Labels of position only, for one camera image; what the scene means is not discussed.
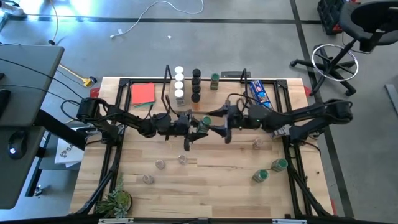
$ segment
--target blue box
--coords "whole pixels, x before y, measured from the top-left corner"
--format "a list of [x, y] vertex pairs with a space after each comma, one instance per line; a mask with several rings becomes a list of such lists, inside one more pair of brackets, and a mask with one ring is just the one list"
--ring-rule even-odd
[[266, 108], [273, 110], [271, 101], [268, 98], [268, 95], [266, 93], [266, 90], [264, 89], [264, 86], [261, 83], [261, 80], [251, 81], [250, 91], [253, 95], [253, 98], [261, 102], [256, 102], [257, 105], [265, 106]]

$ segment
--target black cylinder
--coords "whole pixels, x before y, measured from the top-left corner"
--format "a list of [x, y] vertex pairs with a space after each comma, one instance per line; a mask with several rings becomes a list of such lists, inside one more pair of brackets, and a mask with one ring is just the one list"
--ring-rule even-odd
[[193, 77], [191, 83], [192, 83], [192, 86], [193, 85], [200, 85], [200, 78]]
[[193, 85], [192, 93], [200, 93], [200, 85]]
[[200, 95], [199, 95], [199, 93], [194, 93], [194, 94], [192, 94], [191, 100], [192, 100], [192, 103], [198, 103], [198, 102], [200, 101]]
[[200, 72], [199, 69], [195, 68], [195, 69], [192, 71], [192, 76], [193, 76], [193, 77], [199, 78], [200, 75], [201, 75], [201, 72]]

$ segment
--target computer mouse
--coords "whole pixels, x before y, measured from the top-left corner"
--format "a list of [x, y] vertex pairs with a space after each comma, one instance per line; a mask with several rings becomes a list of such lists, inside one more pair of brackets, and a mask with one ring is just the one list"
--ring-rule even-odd
[[27, 131], [16, 131], [8, 140], [8, 155], [11, 159], [24, 157], [27, 150]]

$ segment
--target black office chair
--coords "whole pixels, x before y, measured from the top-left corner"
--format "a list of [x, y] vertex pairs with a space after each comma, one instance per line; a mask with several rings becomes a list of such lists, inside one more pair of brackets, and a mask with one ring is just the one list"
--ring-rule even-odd
[[[315, 68], [322, 76], [310, 95], [317, 93], [326, 78], [340, 82], [348, 90], [347, 96], [356, 93], [355, 88], [347, 81], [358, 73], [358, 61], [350, 52], [356, 41], [360, 42], [359, 49], [362, 52], [371, 52], [377, 45], [389, 45], [398, 41], [398, 1], [375, 1], [366, 4], [347, 2], [340, 12], [339, 25], [343, 32], [350, 35], [353, 40], [346, 46], [334, 44], [317, 45], [312, 53], [311, 61], [294, 60], [290, 66], [296, 64]], [[333, 58], [328, 57], [324, 47], [338, 47], [339, 54]], [[352, 61], [338, 63], [346, 54], [350, 54]], [[319, 56], [322, 63], [316, 63], [314, 56]], [[356, 71], [348, 68], [356, 65]], [[342, 69], [352, 74], [349, 78], [343, 78], [336, 70]]]

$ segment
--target white cable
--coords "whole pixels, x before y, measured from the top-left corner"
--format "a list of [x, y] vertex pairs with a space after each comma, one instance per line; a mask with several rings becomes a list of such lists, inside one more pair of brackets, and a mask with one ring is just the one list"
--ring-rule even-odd
[[119, 30], [119, 34], [112, 35], [111, 39], [114, 38], [114, 37], [121, 36], [121, 35], [124, 35], [124, 34], [127, 34], [128, 32], [130, 32], [132, 30], [132, 28], [134, 28], [138, 24], [138, 22], [141, 20], [141, 17], [148, 11], [148, 9], [150, 9], [152, 6], [154, 6], [154, 5], [156, 5], [157, 3], [160, 3], [160, 2], [169, 4], [171, 7], [173, 7], [173, 9], [175, 9], [178, 12], [183, 12], [183, 13], [190, 14], [190, 15], [199, 14], [199, 13], [203, 12], [203, 8], [205, 7], [205, 3], [203, 2], [203, 0], [201, 0], [201, 9], [200, 9], [200, 11], [198, 11], [198, 12], [187, 12], [187, 11], [184, 11], [184, 10], [181, 10], [181, 9], [177, 9], [175, 6], [173, 6], [173, 4], [169, 3], [168, 1], [156, 1], [153, 4], [151, 4], [147, 9], [145, 9], [145, 11], [143, 13], [141, 13], [141, 15], [138, 17], [137, 22], [134, 23], [130, 27], [129, 30], [127, 30], [125, 32], [121, 32], [121, 30]]
[[57, 37], [57, 34], [58, 34], [58, 14], [57, 14], [57, 10], [55, 9], [53, 0], [50, 0], [50, 2], [51, 2], [51, 5], [52, 5], [52, 8], [54, 9], [55, 17], [57, 18], [57, 29], [55, 30], [54, 37], [52, 38], [52, 41], [55, 41], [55, 38]]

